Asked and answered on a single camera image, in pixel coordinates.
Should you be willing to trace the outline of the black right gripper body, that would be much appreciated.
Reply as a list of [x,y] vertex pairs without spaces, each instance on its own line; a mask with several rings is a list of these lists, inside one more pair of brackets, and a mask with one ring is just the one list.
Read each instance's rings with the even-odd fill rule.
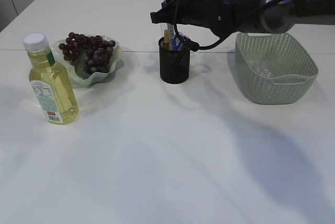
[[169,0],[165,8],[151,12],[151,22],[167,23],[167,10],[172,13],[171,24],[192,25],[197,27],[217,26],[214,0]]

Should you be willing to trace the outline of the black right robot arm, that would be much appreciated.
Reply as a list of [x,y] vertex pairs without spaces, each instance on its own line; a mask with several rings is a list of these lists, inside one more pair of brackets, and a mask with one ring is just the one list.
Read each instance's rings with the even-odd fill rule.
[[210,50],[235,32],[281,34],[295,24],[334,25],[334,0],[167,0],[151,12],[154,24],[209,29],[219,39],[208,46],[182,40],[187,49]]

